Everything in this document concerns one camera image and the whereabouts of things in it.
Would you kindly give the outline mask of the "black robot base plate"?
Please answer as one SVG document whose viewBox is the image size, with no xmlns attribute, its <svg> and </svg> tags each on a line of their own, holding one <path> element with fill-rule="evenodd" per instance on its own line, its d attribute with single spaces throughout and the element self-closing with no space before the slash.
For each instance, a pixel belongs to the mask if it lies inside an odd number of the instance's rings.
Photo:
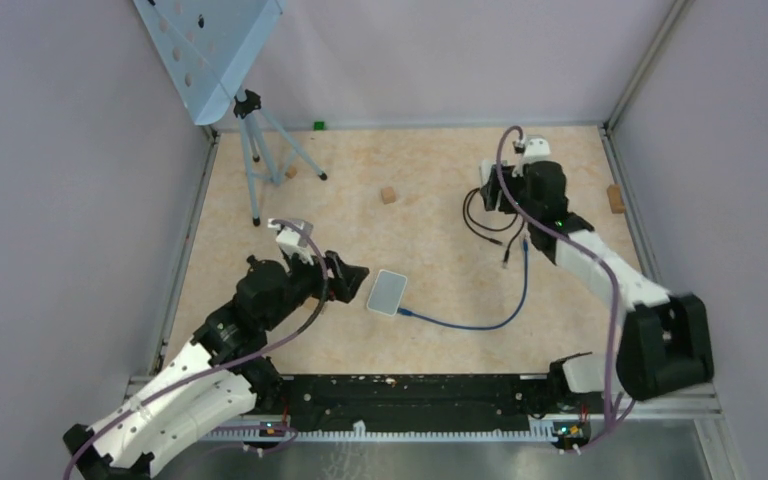
<svg viewBox="0 0 768 480">
<path fill-rule="evenodd" d="M 255 413 L 302 432 L 525 431 L 553 415 L 593 420 L 599 393 L 575 394 L 544 374 L 299 374 L 282 379 Z"/>
</svg>

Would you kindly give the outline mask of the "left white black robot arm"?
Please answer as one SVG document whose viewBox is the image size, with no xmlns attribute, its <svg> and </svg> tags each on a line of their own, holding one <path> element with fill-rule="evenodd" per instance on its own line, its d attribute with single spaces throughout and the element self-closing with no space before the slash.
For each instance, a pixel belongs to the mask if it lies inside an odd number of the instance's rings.
<svg viewBox="0 0 768 480">
<path fill-rule="evenodd" d="M 65 432 L 63 478 L 153 479 L 224 422 L 274 410 L 283 380 L 269 352 L 309 328 L 326 303 L 350 303 L 370 274 L 334 251 L 247 263 L 232 298 L 166 367 L 108 416 Z"/>
</svg>

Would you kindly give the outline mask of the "white power adapter box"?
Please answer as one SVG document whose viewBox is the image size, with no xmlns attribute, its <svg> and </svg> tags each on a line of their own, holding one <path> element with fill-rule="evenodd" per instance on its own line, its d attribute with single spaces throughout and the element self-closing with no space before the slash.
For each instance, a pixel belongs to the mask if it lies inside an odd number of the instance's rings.
<svg viewBox="0 0 768 480">
<path fill-rule="evenodd" d="M 479 175 L 481 180 L 481 185 L 479 189 L 481 191 L 489 191 L 493 189 L 493 185 L 495 180 L 497 179 L 497 174 L 495 173 L 496 168 L 496 162 L 491 160 L 482 160 L 479 165 Z"/>
</svg>

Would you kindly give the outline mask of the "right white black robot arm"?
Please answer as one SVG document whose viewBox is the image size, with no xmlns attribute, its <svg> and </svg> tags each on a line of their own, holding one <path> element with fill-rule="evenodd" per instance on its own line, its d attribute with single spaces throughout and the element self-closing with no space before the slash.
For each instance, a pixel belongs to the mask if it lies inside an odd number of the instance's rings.
<svg viewBox="0 0 768 480">
<path fill-rule="evenodd" d="M 594 226 L 569 207 L 560 164 L 480 164 L 479 194 L 487 211 L 525 212 L 531 245 L 555 266 L 577 277 L 610 310 L 615 337 L 611 355 L 563 360 L 563 374 L 546 385 L 549 404 L 572 412 L 611 386 L 637 401 L 711 381 L 715 365 L 704 302 L 673 294 L 647 279 L 615 253 Z"/>
</svg>

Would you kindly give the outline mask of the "grey network switch box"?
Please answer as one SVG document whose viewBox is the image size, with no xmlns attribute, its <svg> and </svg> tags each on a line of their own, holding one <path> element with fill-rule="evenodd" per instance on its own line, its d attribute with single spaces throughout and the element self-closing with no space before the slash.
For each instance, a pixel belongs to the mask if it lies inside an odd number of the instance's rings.
<svg viewBox="0 0 768 480">
<path fill-rule="evenodd" d="M 386 316 L 395 316 L 400 307 L 408 278 L 405 275 L 381 269 L 373 282 L 366 308 Z"/>
</svg>

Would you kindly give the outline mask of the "wooden block near left arm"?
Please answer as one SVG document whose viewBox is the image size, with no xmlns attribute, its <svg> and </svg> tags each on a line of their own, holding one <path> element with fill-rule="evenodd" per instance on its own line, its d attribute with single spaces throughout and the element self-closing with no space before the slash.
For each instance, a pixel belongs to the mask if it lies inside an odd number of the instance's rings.
<svg viewBox="0 0 768 480">
<path fill-rule="evenodd" d="M 308 298 L 303 303 L 303 307 L 309 311 L 314 311 L 318 305 L 319 305 L 319 300 L 316 298 Z"/>
</svg>

